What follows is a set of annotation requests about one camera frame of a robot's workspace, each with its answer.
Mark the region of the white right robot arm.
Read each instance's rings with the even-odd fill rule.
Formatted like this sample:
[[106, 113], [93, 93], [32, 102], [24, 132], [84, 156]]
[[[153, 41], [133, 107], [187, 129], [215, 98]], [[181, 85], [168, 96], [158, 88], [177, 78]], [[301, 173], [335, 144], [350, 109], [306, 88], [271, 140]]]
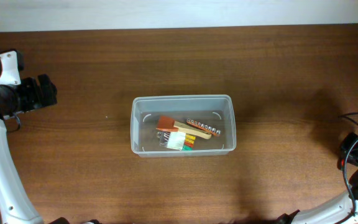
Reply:
[[341, 162], [342, 176], [346, 191], [309, 209], [297, 210], [291, 214], [284, 213], [275, 220], [281, 224], [339, 224], [358, 223], [358, 169], [351, 177], [347, 176], [347, 161], [352, 151], [358, 145], [358, 137], [351, 143], [344, 159]]

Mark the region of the orange scraper with wooden handle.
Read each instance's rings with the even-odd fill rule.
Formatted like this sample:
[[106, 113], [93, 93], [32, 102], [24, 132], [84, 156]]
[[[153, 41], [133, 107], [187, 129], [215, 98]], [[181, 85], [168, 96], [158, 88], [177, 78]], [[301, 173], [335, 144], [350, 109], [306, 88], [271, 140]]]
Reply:
[[157, 130], [167, 132], [183, 132], [186, 134], [198, 136], [203, 139], [210, 139], [212, 134], [201, 129], [193, 128], [187, 124], [175, 121], [168, 116], [160, 116], [157, 123]]

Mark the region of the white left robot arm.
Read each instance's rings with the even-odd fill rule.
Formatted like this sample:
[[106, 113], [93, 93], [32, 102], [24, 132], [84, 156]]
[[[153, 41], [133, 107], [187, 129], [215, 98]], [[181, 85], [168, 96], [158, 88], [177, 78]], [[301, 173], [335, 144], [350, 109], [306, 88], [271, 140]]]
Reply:
[[48, 75], [0, 85], [0, 223], [43, 223], [30, 202], [12, 161], [4, 120], [57, 104], [57, 88]]

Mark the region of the copper socket bit rail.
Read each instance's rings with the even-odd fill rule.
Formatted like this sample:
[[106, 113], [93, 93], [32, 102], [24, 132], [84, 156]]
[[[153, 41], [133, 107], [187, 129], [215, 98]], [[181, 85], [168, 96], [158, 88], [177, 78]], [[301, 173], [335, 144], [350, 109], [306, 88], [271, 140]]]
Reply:
[[221, 135], [221, 130], [216, 129], [212, 126], [208, 126], [207, 124], [201, 123], [199, 121], [193, 120], [193, 119], [187, 119], [186, 123], [189, 124], [190, 126], [194, 127], [194, 128], [198, 128], [201, 129], [203, 131], [206, 131], [210, 134], [212, 134], [213, 136], [220, 136]]

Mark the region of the clear plastic container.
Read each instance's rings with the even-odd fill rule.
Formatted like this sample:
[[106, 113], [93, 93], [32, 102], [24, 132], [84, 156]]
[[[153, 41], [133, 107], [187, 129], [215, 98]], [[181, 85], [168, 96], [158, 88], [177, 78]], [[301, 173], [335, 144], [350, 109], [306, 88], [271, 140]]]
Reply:
[[[212, 135], [210, 139], [195, 136], [192, 151], [167, 149], [160, 146], [157, 137], [160, 116], [184, 124], [193, 119], [221, 130], [221, 135]], [[140, 157], [217, 156], [233, 151], [236, 146], [234, 108], [228, 95], [148, 96], [133, 101], [131, 149]]]

